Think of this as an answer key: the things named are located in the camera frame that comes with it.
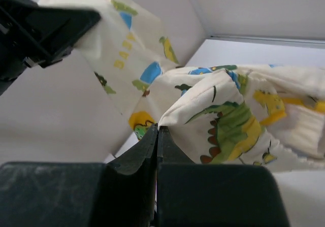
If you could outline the dinosaur print hooded baby jacket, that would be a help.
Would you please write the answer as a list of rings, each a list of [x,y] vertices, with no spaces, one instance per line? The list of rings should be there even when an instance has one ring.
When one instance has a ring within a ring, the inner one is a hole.
[[[132,0],[39,0],[91,8],[76,44],[138,139],[169,128],[195,163],[272,172],[324,168],[324,70],[273,64],[182,67],[159,18]]]

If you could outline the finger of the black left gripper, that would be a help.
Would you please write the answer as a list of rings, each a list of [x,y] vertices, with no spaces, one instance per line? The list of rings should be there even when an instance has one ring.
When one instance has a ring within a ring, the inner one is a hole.
[[[14,82],[26,68],[60,62],[100,19],[90,9],[1,0],[1,82]]]

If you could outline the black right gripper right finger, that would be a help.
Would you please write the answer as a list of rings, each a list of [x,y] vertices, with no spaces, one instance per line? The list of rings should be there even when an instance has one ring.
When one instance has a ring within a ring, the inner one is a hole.
[[[195,164],[165,126],[157,161],[158,226],[289,226],[276,180],[262,166]]]

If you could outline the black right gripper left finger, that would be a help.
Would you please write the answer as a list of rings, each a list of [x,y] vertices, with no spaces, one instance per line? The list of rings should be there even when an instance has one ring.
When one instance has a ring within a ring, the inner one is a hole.
[[[157,126],[105,163],[1,166],[1,226],[149,226],[154,217]]]

